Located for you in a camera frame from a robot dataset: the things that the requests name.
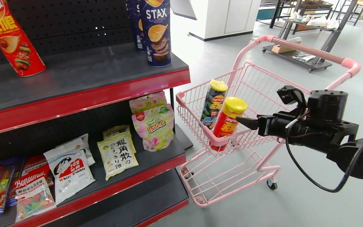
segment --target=wheeled cart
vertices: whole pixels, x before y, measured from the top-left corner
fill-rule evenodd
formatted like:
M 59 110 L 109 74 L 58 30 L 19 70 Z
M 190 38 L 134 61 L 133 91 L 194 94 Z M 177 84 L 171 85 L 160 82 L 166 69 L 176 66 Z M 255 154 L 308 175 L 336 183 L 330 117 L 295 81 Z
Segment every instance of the wheeled cart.
M 240 66 L 243 55 L 265 41 L 310 53 L 349 68 L 343 76 L 326 87 L 329 90 L 352 78 L 360 70 L 360 65 L 352 59 L 274 36 L 260 36 L 241 50 L 231 72 L 215 78 L 229 86 L 226 96 L 236 96 L 245 100 L 248 109 L 244 116 L 247 118 L 256 118 L 258 114 L 273 114 L 281 110 L 290 111 L 290 107 L 283 104 L 276 93 L 284 85 L 292 85 L 305 94 L 310 94 L 310 90 L 253 63 L 246 61 Z M 180 167 L 180 175 L 194 202 L 200 207 L 207 207 L 261 181 L 266 181 L 270 189 L 277 189 L 275 176 L 281 167 L 270 165 L 268 161 L 284 141 L 276 137 L 261 137 L 257 130 L 250 130 L 243 125 L 238 125 L 235 133 L 229 137 L 215 137 L 200 121 L 208 86 L 209 82 L 206 82 L 176 95 L 180 117 L 204 147 Z M 211 149 L 209 142 L 215 146 L 227 146 L 224 151 L 218 152 Z M 262 157 L 261 151 L 270 149 L 271 151 Z

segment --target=cartoon face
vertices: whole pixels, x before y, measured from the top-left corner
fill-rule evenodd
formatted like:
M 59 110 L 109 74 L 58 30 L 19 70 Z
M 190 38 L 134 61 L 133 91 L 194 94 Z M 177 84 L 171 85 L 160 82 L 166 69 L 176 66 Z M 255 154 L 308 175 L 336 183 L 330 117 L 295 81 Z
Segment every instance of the cartoon face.
M 64 172 L 70 165 L 71 165 L 71 158 L 70 157 L 64 158 L 54 168 L 54 175 L 58 175 Z

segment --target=potato chip can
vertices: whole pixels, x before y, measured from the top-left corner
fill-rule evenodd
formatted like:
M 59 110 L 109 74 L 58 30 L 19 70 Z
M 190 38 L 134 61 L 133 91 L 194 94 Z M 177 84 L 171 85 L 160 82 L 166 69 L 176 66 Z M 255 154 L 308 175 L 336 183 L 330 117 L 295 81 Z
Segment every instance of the potato chip can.
M 222 111 L 219 114 L 218 121 L 214 127 L 214 135 L 218 138 L 230 136 L 235 132 L 238 126 L 238 121 L 236 117 L 243 116 L 243 113 L 247 109 L 247 104 L 244 100 L 237 97 L 228 97 L 225 99 Z M 215 151 L 224 151 L 226 145 L 217 147 L 214 145 L 210 146 Z
M 209 82 L 209 89 L 205 96 L 204 108 L 200 120 L 210 130 L 214 128 L 227 90 L 228 85 L 223 81 L 213 79 Z
M 13 18 L 5 0 L 0 0 L 0 48 L 20 77 L 33 76 L 46 70 L 36 49 Z
M 127 9 L 128 16 L 130 18 L 135 50 L 137 50 L 137 52 L 145 53 L 147 51 L 147 47 L 145 45 L 144 32 L 142 31 L 140 1 L 125 0 L 125 8 Z
M 170 0 L 140 0 L 140 13 L 148 65 L 170 65 Z

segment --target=black cable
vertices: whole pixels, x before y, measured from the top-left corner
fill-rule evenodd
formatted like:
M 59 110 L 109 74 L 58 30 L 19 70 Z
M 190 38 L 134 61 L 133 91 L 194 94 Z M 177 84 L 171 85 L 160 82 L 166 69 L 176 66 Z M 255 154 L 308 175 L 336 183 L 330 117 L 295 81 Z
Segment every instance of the black cable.
M 314 185 L 316 185 L 317 187 L 319 187 L 320 189 L 324 190 L 324 191 L 328 191 L 331 193 L 336 193 L 339 192 L 343 187 L 344 184 L 347 182 L 348 178 L 351 175 L 351 172 L 353 171 L 355 164 L 357 163 L 362 151 L 363 151 L 363 145 L 356 151 L 356 153 L 354 154 L 350 164 L 348 165 L 347 170 L 344 173 L 343 178 L 341 179 L 340 183 L 338 184 L 338 186 L 335 189 L 329 189 L 326 188 L 324 186 L 321 186 L 319 183 L 317 183 L 315 180 L 313 180 L 303 169 L 302 167 L 299 165 L 299 163 L 297 162 L 297 160 L 294 158 L 294 155 L 292 155 L 291 149 L 289 148 L 289 143 L 288 143 L 288 138 L 289 138 L 289 133 L 291 132 L 291 128 L 293 128 L 293 126 L 296 124 L 293 123 L 291 125 L 291 127 L 289 127 L 286 131 L 287 137 L 285 139 L 285 145 L 286 145 L 286 149 L 288 150 L 288 154 L 289 156 L 291 156 L 292 161 L 294 161 L 295 165 L 298 167 L 298 169 L 301 171 L 301 173 L 310 181 L 312 182 Z

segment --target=chip image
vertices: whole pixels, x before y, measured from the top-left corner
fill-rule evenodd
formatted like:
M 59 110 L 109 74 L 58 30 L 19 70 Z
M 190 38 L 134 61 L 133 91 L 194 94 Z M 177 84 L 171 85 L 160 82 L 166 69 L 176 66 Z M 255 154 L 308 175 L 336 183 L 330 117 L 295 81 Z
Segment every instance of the chip image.
M 159 42 L 169 25 L 157 24 L 149 28 L 148 37 L 152 42 Z
M 18 47 L 20 36 L 3 36 L 0 38 L 0 47 L 7 53 L 13 53 Z

